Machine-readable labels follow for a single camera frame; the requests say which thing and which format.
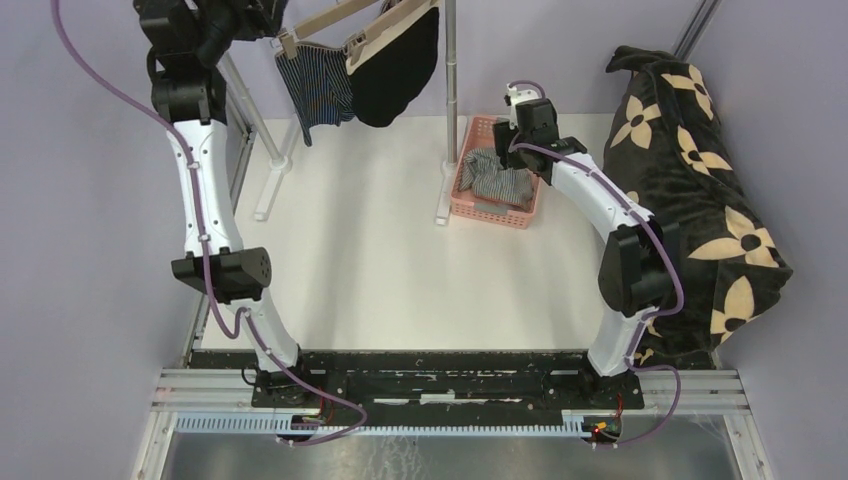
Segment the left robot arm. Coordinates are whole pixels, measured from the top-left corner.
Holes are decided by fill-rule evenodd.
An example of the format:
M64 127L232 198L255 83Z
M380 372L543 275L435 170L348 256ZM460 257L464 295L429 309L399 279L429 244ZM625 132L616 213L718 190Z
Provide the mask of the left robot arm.
M286 4L156 0L133 8L151 44L151 103L168 131L185 207L184 256L172 261L172 273L207 295L226 337L247 335L257 357L253 388L303 406L317 390L268 291L269 253L246 248L235 222L225 160L227 84L218 69L233 42L278 33Z

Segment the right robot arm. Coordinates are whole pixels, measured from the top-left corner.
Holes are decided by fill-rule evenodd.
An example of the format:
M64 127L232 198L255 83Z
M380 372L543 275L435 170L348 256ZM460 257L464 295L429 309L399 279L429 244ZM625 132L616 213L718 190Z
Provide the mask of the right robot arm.
M603 318L577 371L581 400L603 407L634 373L648 322L684 306L680 228L626 196L578 139L561 136L549 99L520 91L505 101L509 115L493 127L502 166L527 170L569 198L604 243L597 277Z

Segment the navy striped underwear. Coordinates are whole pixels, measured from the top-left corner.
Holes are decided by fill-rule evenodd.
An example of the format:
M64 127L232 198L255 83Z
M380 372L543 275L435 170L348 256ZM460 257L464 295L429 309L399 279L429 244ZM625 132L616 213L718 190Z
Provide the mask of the navy striped underwear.
M296 45L296 53L288 58L281 51L275 63L291 98L303 142L311 147L312 127L340 126L355 118L353 93L343 49L303 42Z

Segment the grey striped underwear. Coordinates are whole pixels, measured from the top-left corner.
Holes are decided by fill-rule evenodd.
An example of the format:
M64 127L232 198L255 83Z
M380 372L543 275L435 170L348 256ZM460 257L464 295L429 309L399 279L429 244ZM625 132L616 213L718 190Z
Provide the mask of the grey striped underwear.
M528 210L533 202L533 176L527 170L504 168L494 148L468 151L459 169L460 192L471 190L479 199Z

